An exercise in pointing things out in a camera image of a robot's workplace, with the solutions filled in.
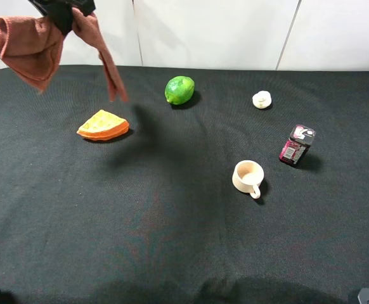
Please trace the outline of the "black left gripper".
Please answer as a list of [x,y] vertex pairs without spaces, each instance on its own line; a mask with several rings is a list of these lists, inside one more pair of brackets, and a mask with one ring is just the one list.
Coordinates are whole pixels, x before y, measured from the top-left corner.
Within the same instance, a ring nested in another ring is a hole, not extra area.
[[43,16],[48,15],[62,35],[67,35],[72,30],[72,8],[77,8],[84,16],[96,9],[93,0],[29,0],[29,3]]

